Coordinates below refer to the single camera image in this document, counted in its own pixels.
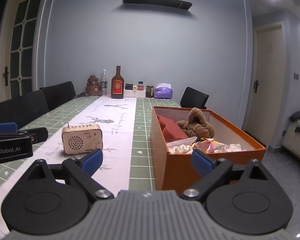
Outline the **black chair left near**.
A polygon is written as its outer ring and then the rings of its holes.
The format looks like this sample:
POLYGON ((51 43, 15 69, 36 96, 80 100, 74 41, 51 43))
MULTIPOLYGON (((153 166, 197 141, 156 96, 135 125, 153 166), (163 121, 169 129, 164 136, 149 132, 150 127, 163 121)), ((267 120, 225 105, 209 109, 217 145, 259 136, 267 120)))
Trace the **black chair left near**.
POLYGON ((22 128, 49 111, 41 90, 0 102, 0 123, 15 122, 22 128))

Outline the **white plastic bag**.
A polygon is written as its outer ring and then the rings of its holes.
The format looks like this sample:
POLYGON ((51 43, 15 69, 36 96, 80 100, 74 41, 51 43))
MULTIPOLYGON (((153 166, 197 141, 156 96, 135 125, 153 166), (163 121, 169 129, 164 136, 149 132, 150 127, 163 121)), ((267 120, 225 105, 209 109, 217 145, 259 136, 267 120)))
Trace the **white plastic bag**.
POLYGON ((242 152, 245 151, 241 148, 240 144, 223 144, 219 148, 214 150, 214 153, 226 153, 226 152, 242 152))

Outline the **Deeyeo wet wipes pack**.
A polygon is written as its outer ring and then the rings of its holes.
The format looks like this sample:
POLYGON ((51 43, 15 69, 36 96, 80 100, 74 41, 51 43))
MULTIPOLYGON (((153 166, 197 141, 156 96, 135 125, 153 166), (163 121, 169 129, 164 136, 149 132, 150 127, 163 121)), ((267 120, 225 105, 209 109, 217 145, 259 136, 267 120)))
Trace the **Deeyeo wet wipes pack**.
POLYGON ((212 138, 201 138, 193 146, 194 149, 198 149, 204 153, 228 152, 229 147, 229 145, 215 141, 212 138))

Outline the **black chair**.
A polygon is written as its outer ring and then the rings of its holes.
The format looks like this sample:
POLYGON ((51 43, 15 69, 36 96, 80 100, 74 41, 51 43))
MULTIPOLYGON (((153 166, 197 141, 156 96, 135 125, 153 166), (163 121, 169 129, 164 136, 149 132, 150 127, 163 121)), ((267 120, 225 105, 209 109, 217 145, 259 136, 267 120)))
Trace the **black chair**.
POLYGON ((45 96, 49 111, 52 111, 60 105, 74 99, 76 96, 75 88, 71 81, 54 86, 42 87, 40 90, 45 96))
POLYGON ((0 123, 15 122, 22 128, 49 111, 41 90, 0 102, 0 123))
POLYGON ((202 93, 194 88, 186 87, 180 101, 180 106, 183 108, 198 108, 206 109, 206 102, 209 95, 202 93))

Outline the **dark red sponge block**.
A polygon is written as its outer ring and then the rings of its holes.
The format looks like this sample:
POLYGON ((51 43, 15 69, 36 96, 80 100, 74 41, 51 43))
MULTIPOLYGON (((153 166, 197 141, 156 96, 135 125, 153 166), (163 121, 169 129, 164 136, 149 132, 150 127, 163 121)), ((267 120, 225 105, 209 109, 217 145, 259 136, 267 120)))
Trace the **dark red sponge block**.
POLYGON ((188 138, 186 133, 183 132, 172 119, 166 118, 162 115, 158 115, 157 117, 166 142, 173 142, 188 138))

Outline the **white box stand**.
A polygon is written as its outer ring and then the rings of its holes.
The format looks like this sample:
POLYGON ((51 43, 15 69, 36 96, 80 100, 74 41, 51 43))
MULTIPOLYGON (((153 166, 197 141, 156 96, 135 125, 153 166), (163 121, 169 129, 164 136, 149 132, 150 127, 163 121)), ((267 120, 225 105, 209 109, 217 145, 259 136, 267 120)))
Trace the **white box stand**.
POLYGON ((145 90, 123 90, 123 96, 129 97, 129 98, 145 98, 146 97, 146 91, 145 90))

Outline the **pink white crochet flower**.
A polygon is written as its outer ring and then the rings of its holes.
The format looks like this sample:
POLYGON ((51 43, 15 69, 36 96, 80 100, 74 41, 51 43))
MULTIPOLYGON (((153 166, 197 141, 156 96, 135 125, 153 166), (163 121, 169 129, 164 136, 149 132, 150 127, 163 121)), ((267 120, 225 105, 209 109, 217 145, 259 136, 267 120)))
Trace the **pink white crochet flower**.
POLYGON ((174 146, 169 149, 170 154, 191 154, 193 152, 193 148, 190 145, 180 145, 174 146))

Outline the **small black jar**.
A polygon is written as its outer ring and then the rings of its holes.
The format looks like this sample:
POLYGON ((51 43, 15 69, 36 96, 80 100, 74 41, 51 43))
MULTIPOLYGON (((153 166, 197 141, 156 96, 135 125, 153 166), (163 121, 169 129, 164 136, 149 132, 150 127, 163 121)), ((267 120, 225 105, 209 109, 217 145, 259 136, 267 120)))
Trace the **small black jar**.
POLYGON ((133 90, 133 84, 132 83, 127 83, 125 85, 125 90, 133 90))

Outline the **clear bubble wrap bag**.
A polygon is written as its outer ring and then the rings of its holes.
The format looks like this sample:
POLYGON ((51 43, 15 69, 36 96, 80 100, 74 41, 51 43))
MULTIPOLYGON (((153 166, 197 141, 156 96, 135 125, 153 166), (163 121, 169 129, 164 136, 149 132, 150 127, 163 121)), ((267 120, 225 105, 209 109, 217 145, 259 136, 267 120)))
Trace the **clear bubble wrap bag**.
POLYGON ((179 147, 181 145, 185 145, 185 146, 192 145, 196 141, 197 141, 197 137, 190 137, 187 139, 181 139, 181 140, 176 140, 176 141, 172 141, 172 142, 167 142, 166 145, 167 145, 167 148, 173 148, 175 146, 179 147))

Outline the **glass paned door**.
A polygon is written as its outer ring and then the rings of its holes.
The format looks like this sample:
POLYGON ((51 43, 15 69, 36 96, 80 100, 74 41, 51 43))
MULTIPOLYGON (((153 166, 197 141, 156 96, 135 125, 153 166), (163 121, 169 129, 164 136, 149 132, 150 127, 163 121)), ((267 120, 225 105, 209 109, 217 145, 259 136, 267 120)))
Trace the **glass paned door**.
POLYGON ((0 102, 33 90, 33 49, 41 0, 8 0, 0 27, 0 102))

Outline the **small red label bottle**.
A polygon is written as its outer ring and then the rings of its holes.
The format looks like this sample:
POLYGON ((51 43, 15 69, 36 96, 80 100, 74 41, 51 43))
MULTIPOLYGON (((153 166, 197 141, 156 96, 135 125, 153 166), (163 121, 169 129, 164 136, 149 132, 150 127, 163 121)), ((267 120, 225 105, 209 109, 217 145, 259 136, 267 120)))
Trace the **small red label bottle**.
POLYGON ((142 90, 144 90, 143 82, 139 81, 138 82, 138 91, 142 91, 142 90))

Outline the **black chair far right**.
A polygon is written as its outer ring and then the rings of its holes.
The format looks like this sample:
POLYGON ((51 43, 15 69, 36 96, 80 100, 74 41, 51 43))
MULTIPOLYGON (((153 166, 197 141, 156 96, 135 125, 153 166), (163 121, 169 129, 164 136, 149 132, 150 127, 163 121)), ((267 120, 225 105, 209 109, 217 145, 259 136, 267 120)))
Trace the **black chair far right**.
POLYGON ((186 87, 180 101, 180 106, 183 108, 198 108, 206 109, 206 102, 209 95, 202 93, 194 88, 186 87))

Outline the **dark glass jar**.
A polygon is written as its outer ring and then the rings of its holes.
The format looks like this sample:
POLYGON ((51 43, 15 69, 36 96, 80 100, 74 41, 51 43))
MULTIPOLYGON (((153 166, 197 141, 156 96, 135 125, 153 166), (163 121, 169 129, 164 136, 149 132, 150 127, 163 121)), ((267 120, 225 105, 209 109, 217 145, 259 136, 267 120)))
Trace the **dark glass jar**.
POLYGON ((154 98, 154 87, 146 86, 146 98, 154 98))

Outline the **brown plush knot toy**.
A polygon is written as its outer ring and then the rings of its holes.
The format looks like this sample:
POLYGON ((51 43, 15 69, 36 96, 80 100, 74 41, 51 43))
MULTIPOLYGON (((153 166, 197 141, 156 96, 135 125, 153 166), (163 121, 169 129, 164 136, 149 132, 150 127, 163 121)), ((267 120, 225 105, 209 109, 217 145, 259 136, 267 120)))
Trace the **brown plush knot toy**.
POLYGON ((188 114, 188 120, 176 122, 176 125, 188 136, 201 138, 213 138, 215 131, 212 125, 207 122, 204 113, 194 107, 188 114))

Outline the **cream door right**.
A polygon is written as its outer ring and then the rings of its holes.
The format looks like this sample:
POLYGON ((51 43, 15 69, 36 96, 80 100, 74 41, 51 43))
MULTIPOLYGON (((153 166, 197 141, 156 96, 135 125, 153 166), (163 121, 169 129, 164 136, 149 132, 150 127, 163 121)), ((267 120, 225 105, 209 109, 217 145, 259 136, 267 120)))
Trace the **cream door right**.
POLYGON ((285 28, 275 22, 253 29, 253 61, 243 129, 269 146, 280 113, 286 70, 285 28))

